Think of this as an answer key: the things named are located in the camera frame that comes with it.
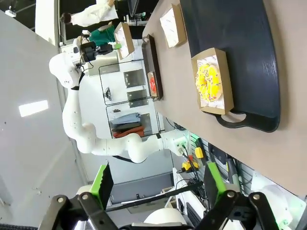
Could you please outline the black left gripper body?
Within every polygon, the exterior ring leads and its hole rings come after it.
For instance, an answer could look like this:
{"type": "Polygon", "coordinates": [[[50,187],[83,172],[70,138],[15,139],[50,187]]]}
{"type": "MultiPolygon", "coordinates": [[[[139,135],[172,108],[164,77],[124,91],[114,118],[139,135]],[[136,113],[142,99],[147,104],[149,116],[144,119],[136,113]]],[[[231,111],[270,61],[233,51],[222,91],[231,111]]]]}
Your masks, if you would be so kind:
{"type": "Polygon", "coordinates": [[[88,42],[81,45],[81,51],[85,62],[90,62],[96,59],[96,44],[88,42]]]}

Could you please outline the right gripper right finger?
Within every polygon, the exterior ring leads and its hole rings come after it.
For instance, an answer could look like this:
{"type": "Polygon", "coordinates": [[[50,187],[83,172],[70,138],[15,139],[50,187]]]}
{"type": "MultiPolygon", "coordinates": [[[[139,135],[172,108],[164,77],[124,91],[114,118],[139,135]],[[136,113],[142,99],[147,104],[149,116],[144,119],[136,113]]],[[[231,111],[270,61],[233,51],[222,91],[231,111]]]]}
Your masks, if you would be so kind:
{"type": "Polygon", "coordinates": [[[244,196],[227,189],[216,163],[206,163],[203,182],[210,209],[196,229],[222,230],[230,220],[238,221],[244,230],[279,228],[266,195],[253,192],[244,196]]]}

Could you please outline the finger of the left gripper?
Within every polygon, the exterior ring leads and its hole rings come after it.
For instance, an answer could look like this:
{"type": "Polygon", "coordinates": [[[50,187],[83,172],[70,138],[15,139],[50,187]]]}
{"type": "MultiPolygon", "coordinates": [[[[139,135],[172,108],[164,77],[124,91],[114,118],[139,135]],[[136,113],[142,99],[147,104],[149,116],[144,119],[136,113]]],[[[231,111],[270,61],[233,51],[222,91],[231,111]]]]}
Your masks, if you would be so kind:
{"type": "Polygon", "coordinates": [[[98,48],[97,53],[99,55],[107,55],[107,54],[113,52],[114,50],[120,49],[120,44],[114,44],[114,45],[103,44],[101,46],[98,46],[97,48],[98,48]]]}

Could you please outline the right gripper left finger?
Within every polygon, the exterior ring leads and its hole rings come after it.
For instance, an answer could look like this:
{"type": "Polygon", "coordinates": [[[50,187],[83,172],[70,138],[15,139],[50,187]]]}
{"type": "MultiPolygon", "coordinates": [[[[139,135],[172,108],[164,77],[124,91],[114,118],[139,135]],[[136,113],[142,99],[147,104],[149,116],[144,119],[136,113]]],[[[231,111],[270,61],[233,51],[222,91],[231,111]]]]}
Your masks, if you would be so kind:
{"type": "Polygon", "coordinates": [[[117,226],[106,213],[113,185],[109,164],[101,165],[89,192],[71,199],[65,195],[51,199],[39,228],[73,230],[79,221],[88,221],[94,230],[116,230],[117,226]]]}

